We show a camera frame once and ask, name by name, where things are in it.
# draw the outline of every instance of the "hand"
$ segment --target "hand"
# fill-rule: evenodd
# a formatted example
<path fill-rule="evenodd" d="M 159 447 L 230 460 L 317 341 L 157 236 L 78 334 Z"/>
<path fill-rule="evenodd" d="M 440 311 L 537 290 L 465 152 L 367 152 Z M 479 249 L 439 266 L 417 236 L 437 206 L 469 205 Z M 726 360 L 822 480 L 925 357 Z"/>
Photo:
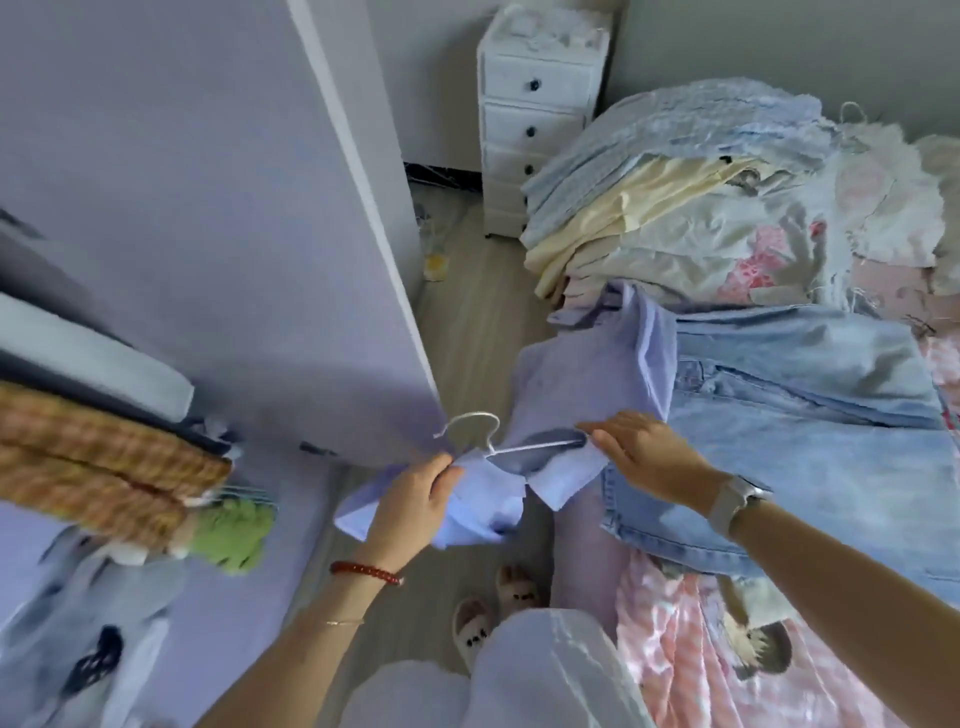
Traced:
<path fill-rule="evenodd" d="M 706 516 L 730 476 L 674 432 L 670 425 L 624 410 L 602 423 L 580 423 L 596 447 L 641 491 Z"/>
<path fill-rule="evenodd" d="M 396 477 L 380 499 L 367 540 L 357 549 L 358 562 L 396 573 L 433 541 L 446 502 L 464 474 L 463 468 L 450 467 L 452 462 L 442 452 Z"/>

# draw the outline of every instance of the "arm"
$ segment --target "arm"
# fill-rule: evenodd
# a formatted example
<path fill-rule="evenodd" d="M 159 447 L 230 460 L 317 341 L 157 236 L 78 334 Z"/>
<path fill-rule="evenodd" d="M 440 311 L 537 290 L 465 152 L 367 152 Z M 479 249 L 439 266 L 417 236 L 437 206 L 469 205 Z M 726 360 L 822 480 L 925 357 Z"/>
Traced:
<path fill-rule="evenodd" d="M 636 412 L 580 427 L 637 488 L 704 517 L 728 477 L 669 426 Z M 901 720 L 956 725 L 960 612 L 775 503 L 740 511 L 731 535 Z"/>
<path fill-rule="evenodd" d="M 437 455 L 396 479 L 353 561 L 396 573 L 429 545 L 463 474 L 450 462 L 449 455 Z M 312 728 L 360 620 L 383 587 L 369 576 L 332 577 L 197 728 Z"/>

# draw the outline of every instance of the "white fluffy slipper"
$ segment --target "white fluffy slipper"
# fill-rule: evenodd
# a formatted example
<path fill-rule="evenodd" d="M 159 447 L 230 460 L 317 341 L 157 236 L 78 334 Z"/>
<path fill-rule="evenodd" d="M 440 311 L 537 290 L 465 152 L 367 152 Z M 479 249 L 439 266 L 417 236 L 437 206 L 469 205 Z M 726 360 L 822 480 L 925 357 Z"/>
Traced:
<path fill-rule="evenodd" d="M 475 596 L 464 599 L 453 610 L 453 643 L 464 658 L 467 670 L 473 672 L 483 643 L 493 630 L 493 620 L 487 605 Z"/>
<path fill-rule="evenodd" d="M 540 591 L 522 567 L 504 565 L 496 573 L 496 595 L 500 601 L 500 618 L 524 609 L 543 606 Z"/>

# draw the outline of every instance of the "drawer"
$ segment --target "drawer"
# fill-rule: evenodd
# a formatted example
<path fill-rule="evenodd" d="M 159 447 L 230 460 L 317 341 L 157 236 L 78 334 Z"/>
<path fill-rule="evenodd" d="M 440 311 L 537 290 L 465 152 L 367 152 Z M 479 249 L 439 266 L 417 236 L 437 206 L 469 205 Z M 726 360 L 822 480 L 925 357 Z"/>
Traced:
<path fill-rule="evenodd" d="M 548 107 L 585 109 L 592 73 L 588 65 L 488 54 L 483 61 L 483 93 Z"/>
<path fill-rule="evenodd" d="M 518 215 L 527 213 L 526 198 L 518 184 L 494 182 L 486 177 L 483 180 L 483 204 Z"/>
<path fill-rule="evenodd" d="M 483 224 L 486 234 L 520 237 L 527 227 L 527 217 L 484 206 Z"/>
<path fill-rule="evenodd" d="M 509 149 L 485 144 L 483 148 L 483 173 L 502 182 L 523 184 L 536 175 L 550 157 L 533 152 L 512 152 Z"/>
<path fill-rule="evenodd" d="M 584 129 L 584 115 L 483 105 L 484 141 L 518 152 L 559 152 Z"/>

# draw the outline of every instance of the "pink bedsheet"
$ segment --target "pink bedsheet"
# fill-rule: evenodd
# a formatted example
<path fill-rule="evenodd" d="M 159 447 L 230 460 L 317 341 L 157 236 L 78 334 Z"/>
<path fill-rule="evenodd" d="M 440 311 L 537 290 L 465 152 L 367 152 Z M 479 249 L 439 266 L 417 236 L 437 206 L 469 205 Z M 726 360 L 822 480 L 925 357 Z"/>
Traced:
<path fill-rule="evenodd" d="M 667 580 L 634 551 L 617 590 L 617 647 L 658 728 L 901 728 L 801 620 L 782 675 L 741 681 L 716 579 Z"/>

